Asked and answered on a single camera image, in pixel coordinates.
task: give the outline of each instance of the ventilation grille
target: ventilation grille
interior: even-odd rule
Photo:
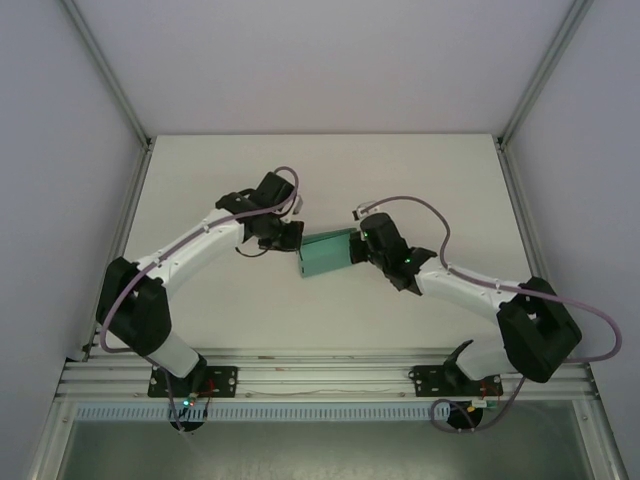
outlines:
[[[362,422],[423,421],[431,403],[226,403],[209,407],[209,420],[223,422]],[[204,405],[189,409],[182,421],[203,421]],[[436,420],[449,417],[449,405],[436,407]],[[152,422],[173,419],[168,405],[158,403],[81,403],[77,421]]]

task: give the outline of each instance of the white table surface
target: white table surface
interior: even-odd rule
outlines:
[[[503,279],[530,276],[490,135],[160,136],[125,257],[166,245],[219,197],[256,187],[280,165],[300,175],[306,233],[354,226],[356,205],[412,194],[449,219],[449,261]],[[425,208],[385,210],[410,245],[438,249],[444,230]],[[244,250],[255,253],[252,242]],[[302,279],[296,255],[277,252],[248,259],[230,251],[170,307],[175,331],[196,348],[435,348],[497,329],[443,301],[397,292],[372,265]]]

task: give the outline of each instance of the glass panel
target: glass panel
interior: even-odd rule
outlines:
[[[592,478],[571,402],[520,402],[487,432],[426,422],[76,422],[60,478]]]

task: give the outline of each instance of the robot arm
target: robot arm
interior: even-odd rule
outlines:
[[[561,304],[500,290],[512,286],[555,294],[546,281],[533,277],[525,284],[498,282],[474,272],[469,276],[497,288],[464,281],[448,272],[435,252],[409,247],[386,213],[362,218],[360,232],[351,237],[351,254],[353,263],[376,265],[398,290],[444,299],[498,325],[500,335],[469,339],[447,359],[445,377],[454,387],[508,372],[546,382],[581,340]]]
[[[264,212],[283,203],[286,212]],[[257,189],[225,195],[200,224],[166,247],[134,262],[122,257],[114,260],[105,274],[96,312],[98,322],[104,325],[112,313],[109,332],[138,355],[166,369],[173,380],[183,383],[181,390],[198,392],[206,361],[172,331],[169,299],[214,258],[252,237],[258,238],[262,249],[298,250],[304,224],[290,220],[300,205],[294,185],[274,172],[267,173]],[[251,213],[259,210],[263,213]],[[147,268],[152,269],[135,284],[115,313],[110,312],[125,288]]]

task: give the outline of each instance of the green object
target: green object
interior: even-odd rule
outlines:
[[[298,253],[300,275],[306,278],[352,265],[349,236],[355,231],[347,228],[302,237]]]

